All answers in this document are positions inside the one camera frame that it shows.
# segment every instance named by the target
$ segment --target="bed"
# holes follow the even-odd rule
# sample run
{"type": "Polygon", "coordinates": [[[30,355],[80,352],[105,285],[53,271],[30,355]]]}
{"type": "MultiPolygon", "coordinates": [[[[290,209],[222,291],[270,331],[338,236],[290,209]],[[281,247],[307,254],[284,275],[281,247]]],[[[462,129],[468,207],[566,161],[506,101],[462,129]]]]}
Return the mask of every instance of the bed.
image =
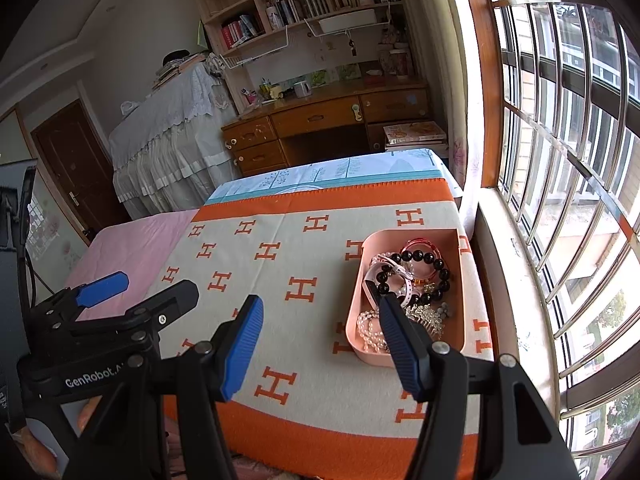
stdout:
{"type": "MultiPolygon", "coordinates": [[[[457,230],[462,352],[492,359],[478,273],[454,202],[461,195],[430,150],[280,170],[229,182],[197,211],[100,232],[96,254],[92,245],[68,285],[130,269],[128,295],[86,314],[104,317],[175,280],[194,281],[198,307],[162,332],[163,356],[208,339],[248,293],[259,294],[265,321],[254,358],[234,401],[218,407],[229,447],[303,476],[399,479],[425,407],[402,391],[393,369],[364,364],[346,342],[358,255],[362,240],[381,228],[457,230]]],[[[175,416],[175,401],[166,407],[175,416]]],[[[471,396],[460,478],[473,469],[478,413],[471,396]]]]}

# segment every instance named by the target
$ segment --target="window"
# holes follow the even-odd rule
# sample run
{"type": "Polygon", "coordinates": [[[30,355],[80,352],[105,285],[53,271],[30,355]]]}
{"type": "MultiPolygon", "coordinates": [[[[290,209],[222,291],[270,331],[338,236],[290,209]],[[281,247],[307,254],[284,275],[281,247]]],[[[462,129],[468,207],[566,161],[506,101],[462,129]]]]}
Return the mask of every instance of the window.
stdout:
{"type": "Polygon", "coordinates": [[[559,414],[580,478],[598,480],[640,419],[638,370],[622,389],[599,373],[640,340],[640,57],[604,0],[530,1],[494,0],[498,190],[545,294],[558,392],[605,392],[559,414]]]}

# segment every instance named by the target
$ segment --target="white basket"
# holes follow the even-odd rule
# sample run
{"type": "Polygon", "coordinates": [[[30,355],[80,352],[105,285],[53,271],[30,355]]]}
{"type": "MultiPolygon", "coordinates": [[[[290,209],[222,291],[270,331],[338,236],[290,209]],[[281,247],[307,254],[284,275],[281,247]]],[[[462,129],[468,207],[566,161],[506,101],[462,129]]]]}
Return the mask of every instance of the white basket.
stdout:
{"type": "Polygon", "coordinates": [[[373,25],[376,23],[376,11],[373,9],[356,10],[355,12],[325,18],[318,23],[325,34],[336,30],[345,30],[346,28],[373,25]]]}

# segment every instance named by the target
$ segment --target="pink tray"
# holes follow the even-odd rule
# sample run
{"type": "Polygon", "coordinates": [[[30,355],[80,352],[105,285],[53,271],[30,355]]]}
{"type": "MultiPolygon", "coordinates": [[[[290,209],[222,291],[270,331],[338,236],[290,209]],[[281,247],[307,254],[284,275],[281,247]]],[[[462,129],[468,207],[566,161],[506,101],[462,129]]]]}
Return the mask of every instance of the pink tray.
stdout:
{"type": "Polygon", "coordinates": [[[360,269],[358,270],[346,325],[347,341],[356,352],[356,355],[370,365],[393,367],[394,363],[389,354],[377,353],[372,349],[364,351],[364,341],[358,334],[356,320],[361,312],[371,310],[372,307],[362,290],[362,280],[367,269],[369,269],[373,256],[387,251],[400,251],[413,238],[426,238],[433,242],[439,248],[442,259],[451,273],[449,279],[451,288],[445,294],[444,301],[452,308],[453,316],[445,321],[445,327],[440,339],[459,351],[462,350],[465,344],[465,309],[462,294],[458,231],[456,229],[385,229],[369,235],[364,240],[360,269]]]}

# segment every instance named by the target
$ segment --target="mug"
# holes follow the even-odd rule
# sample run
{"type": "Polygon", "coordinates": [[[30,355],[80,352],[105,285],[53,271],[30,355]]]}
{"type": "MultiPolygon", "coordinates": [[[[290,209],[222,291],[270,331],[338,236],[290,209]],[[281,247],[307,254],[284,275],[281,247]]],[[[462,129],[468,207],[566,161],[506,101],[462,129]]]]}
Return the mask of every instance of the mug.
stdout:
{"type": "Polygon", "coordinates": [[[311,95],[311,86],[306,81],[298,81],[293,83],[293,88],[296,91],[297,97],[307,97],[311,95]]]}

